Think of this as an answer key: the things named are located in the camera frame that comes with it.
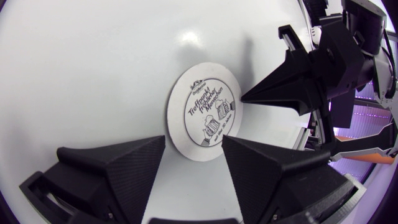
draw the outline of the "carbon fiber texture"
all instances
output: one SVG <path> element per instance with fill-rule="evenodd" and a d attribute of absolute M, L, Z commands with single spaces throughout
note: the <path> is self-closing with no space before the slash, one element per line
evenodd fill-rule
<path fill-rule="evenodd" d="M 94 149 L 58 149 L 60 162 L 105 175 L 129 223 L 141 223 L 165 148 L 165 137 Z"/>
<path fill-rule="evenodd" d="M 245 224 L 260 221 L 281 178 L 325 165 L 330 156 L 230 136 L 222 147 Z"/>

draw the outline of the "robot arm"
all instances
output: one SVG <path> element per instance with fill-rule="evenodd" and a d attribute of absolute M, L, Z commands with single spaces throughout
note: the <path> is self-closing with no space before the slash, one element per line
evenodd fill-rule
<path fill-rule="evenodd" d="M 333 132 L 328 100 L 373 81 L 377 102 L 398 117 L 395 65 L 391 48 L 381 47 L 386 15 L 369 1 L 342 0 L 343 17 L 322 26 L 318 48 L 307 53 L 291 26 L 279 28 L 288 45 L 285 62 L 242 96 L 242 102 L 283 106 L 299 115 L 312 112 L 317 123 L 315 149 L 331 159 L 379 153 L 394 157 L 397 128 L 387 125 L 378 135 L 342 142 Z"/>

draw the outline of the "black plastic part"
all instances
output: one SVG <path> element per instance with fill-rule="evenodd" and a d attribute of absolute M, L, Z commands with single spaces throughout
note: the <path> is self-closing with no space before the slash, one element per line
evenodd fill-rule
<path fill-rule="evenodd" d="M 3 224 L 19 224 L 19 221 L 9 208 L 6 200 L 0 192 L 0 223 Z"/>
<path fill-rule="evenodd" d="M 352 182 L 328 165 L 282 179 L 260 223 L 272 222 L 272 211 L 276 210 L 280 215 L 275 223 L 321 223 L 355 189 Z"/>
<path fill-rule="evenodd" d="M 153 218 L 149 224 L 238 224 L 234 218 L 225 220 L 206 220 L 206 221 L 183 221 L 183 220 L 165 220 L 160 218 Z"/>
<path fill-rule="evenodd" d="M 304 6 L 310 16 L 311 26 L 320 26 L 320 17 L 326 16 L 327 4 L 325 0 L 303 0 Z"/>
<path fill-rule="evenodd" d="M 355 90 L 331 99 L 331 122 L 336 128 L 349 128 L 354 111 Z"/>
<path fill-rule="evenodd" d="M 368 0 L 342 0 L 341 5 L 348 13 L 351 34 L 361 33 L 365 41 L 362 49 L 377 55 L 381 47 L 386 14 Z"/>
<path fill-rule="evenodd" d="M 304 49 L 286 51 L 285 62 L 241 98 L 244 103 L 283 106 L 299 115 L 322 105 L 317 84 L 307 79 L 310 61 Z"/>
<path fill-rule="evenodd" d="M 6 3 L 6 0 L 0 0 L 0 12 L 5 3 Z"/>
<path fill-rule="evenodd" d="M 341 13 L 335 13 L 335 14 L 330 14 L 329 16 L 323 16 L 319 18 L 319 23 L 321 26 L 325 26 L 329 23 L 336 22 L 336 21 L 342 21 L 343 16 Z"/>
<path fill-rule="evenodd" d="M 300 39 L 297 37 L 297 34 L 294 32 L 293 28 L 290 25 L 279 27 L 278 36 L 279 39 L 285 40 L 287 46 L 291 51 L 298 49 L 305 50 L 303 44 L 301 43 Z"/>
<path fill-rule="evenodd" d="M 231 136 L 223 137 L 222 147 L 247 224 L 262 220 L 283 178 L 327 166 L 330 156 L 327 150 L 294 151 Z"/>
<path fill-rule="evenodd" d="M 95 149 L 63 147 L 59 163 L 20 188 L 50 223 L 140 223 L 164 148 L 164 136 Z"/>
<path fill-rule="evenodd" d="M 371 81 L 372 77 L 359 79 L 364 56 L 342 22 L 322 27 L 319 48 L 310 52 L 310 56 L 313 76 L 326 86 L 328 99 Z"/>
<path fill-rule="evenodd" d="M 379 134 L 368 136 L 350 141 L 336 140 L 336 147 L 331 150 L 331 155 L 334 156 L 339 152 L 352 152 L 364 149 L 380 148 L 387 150 L 394 147 L 397 140 L 398 130 L 394 123 L 385 126 Z"/>
<path fill-rule="evenodd" d="M 397 202 L 398 202 L 398 166 L 392 176 L 390 186 L 384 194 L 383 199 L 381 200 L 379 206 L 376 211 L 373 213 L 373 216 L 368 221 L 370 224 L 378 224 L 378 223 L 396 223 L 396 210 L 397 210 Z"/>
<path fill-rule="evenodd" d="M 386 52 L 385 49 L 383 49 L 383 51 L 386 53 L 386 55 L 387 55 L 387 57 L 388 57 L 388 59 L 389 59 L 389 61 L 391 63 L 391 66 L 392 66 L 392 83 L 391 83 L 390 88 L 387 90 L 385 97 L 387 99 L 391 99 L 391 98 L 394 97 L 394 95 L 396 93 L 396 87 L 397 87 L 396 69 L 397 68 L 396 68 L 396 64 L 395 64 L 395 61 L 394 61 L 394 56 L 392 55 L 393 53 L 392 53 L 392 49 L 391 49 L 391 46 L 390 46 L 390 42 L 389 42 L 386 30 L 384 30 L 383 33 L 384 33 L 384 39 L 386 40 L 386 45 L 387 45 L 388 52 Z"/>

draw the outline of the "white surface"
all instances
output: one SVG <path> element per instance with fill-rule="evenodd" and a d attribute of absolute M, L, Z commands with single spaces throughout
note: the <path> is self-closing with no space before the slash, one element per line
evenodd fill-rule
<path fill-rule="evenodd" d="M 189 68 L 173 87 L 167 106 L 167 127 L 174 146 L 193 161 L 206 162 L 220 156 L 223 135 L 235 137 L 241 126 L 241 97 L 238 81 L 224 66 L 205 62 Z M 220 117 L 218 109 L 224 108 L 224 101 L 228 108 L 233 102 L 234 110 Z M 217 127 L 208 127 L 210 122 Z"/>
<path fill-rule="evenodd" d="M 178 77 L 224 65 L 247 92 L 284 61 L 277 28 L 309 36 L 295 1 L 7 1 L 0 13 L 0 190 L 21 223 L 43 223 L 18 186 L 57 162 L 56 148 L 104 146 L 166 134 L 144 215 L 235 217 L 224 156 L 183 157 L 167 134 Z M 238 137 L 292 147 L 308 116 L 244 105 Z"/>

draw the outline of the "beer coaster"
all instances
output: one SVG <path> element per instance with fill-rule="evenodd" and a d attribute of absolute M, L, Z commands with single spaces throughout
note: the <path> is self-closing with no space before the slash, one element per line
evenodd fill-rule
<path fill-rule="evenodd" d="M 188 69 L 176 82 L 167 107 L 167 125 L 175 147 L 194 161 L 223 153 L 223 135 L 235 136 L 241 125 L 241 89 L 234 75 L 217 63 Z"/>

